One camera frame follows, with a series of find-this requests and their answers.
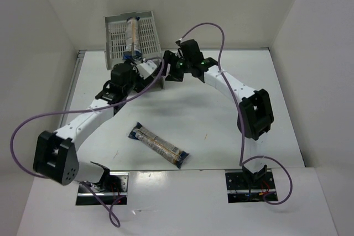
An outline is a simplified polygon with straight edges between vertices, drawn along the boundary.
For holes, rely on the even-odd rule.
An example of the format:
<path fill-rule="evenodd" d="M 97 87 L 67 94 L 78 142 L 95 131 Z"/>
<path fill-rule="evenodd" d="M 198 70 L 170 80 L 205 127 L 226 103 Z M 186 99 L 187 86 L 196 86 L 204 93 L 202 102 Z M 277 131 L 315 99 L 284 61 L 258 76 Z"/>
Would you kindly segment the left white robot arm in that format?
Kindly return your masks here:
<path fill-rule="evenodd" d="M 154 67 L 151 61 L 139 65 L 120 63 L 87 109 L 54 132 L 43 131 L 37 140 L 33 169 L 63 186 L 73 182 L 79 173 L 77 151 L 84 141 L 103 123 L 113 118 L 137 91 L 142 95 L 157 82 L 164 70 L 162 62 Z"/>

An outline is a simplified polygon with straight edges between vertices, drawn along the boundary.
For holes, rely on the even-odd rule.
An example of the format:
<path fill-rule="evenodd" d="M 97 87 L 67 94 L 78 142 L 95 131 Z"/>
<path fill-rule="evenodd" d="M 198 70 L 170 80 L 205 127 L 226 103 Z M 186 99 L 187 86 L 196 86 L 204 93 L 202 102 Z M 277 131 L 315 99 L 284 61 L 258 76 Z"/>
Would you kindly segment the blue orange spaghetti bag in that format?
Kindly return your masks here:
<path fill-rule="evenodd" d="M 142 56 L 139 37 L 139 20 L 140 17 L 130 17 L 126 21 L 126 47 L 123 52 L 123 60 L 140 58 Z"/>

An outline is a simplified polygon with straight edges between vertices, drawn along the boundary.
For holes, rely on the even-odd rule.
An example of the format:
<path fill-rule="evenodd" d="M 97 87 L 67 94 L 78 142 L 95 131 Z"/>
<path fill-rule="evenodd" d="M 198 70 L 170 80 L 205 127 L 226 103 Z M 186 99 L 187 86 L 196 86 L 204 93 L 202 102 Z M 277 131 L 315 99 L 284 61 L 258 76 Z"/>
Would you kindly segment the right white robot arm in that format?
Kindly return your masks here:
<path fill-rule="evenodd" d="M 267 171 L 267 165 L 261 162 L 259 146 L 274 122 L 269 93 L 245 85 L 225 71 L 218 61 L 204 57 L 194 39 L 178 46 L 177 52 L 164 52 L 166 80 L 181 82 L 185 74 L 191 74 L 236 104 L 237 127 L 244 136 L 240 154 L 242 175 L 248 187 L 254 187 Z"/>

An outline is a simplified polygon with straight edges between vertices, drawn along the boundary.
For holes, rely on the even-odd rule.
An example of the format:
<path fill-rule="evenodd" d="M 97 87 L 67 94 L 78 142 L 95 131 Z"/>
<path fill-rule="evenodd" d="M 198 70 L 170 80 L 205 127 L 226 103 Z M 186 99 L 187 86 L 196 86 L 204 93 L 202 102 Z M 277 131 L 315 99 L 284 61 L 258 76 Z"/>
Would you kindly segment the blue silver spaghetti bag front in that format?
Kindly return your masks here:
<path fill-rule="evenodd" d="M 137 122 L 129 132 L 128 137 L 130 139 L 141 141 L 165 160 L 175 165 L 178 169 L 181 169 L 184 161 L 190 155 L 184 150 L 157 136 L 139 122 Z"/>

